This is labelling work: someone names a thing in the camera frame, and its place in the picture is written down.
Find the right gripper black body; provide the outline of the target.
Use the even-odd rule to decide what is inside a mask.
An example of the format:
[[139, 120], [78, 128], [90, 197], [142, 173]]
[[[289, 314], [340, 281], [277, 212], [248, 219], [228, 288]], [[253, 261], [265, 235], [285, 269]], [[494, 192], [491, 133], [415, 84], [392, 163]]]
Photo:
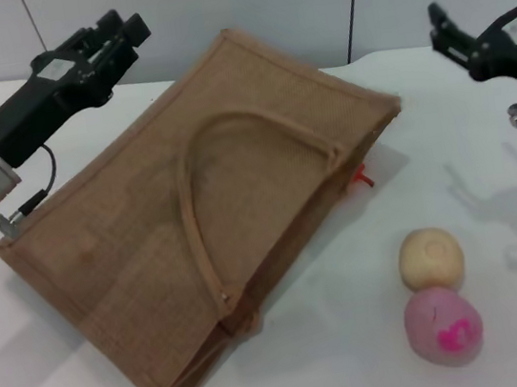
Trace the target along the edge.
[[474, 80], [501, 76], [517, 80], [517, 7], [492, 22], [469, 52], [468, 72]]

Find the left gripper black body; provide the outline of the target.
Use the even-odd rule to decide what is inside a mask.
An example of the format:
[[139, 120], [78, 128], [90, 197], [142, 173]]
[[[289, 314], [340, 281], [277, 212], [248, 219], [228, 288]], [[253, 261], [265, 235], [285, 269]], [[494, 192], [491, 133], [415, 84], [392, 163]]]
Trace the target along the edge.
[[79, 111], [104, 105], [112, 87], [89, 61], [101, 48], [90, 33], [74, 34], [31, 61], [31, 76], [0, 106], [0, 158], [19, 168]]

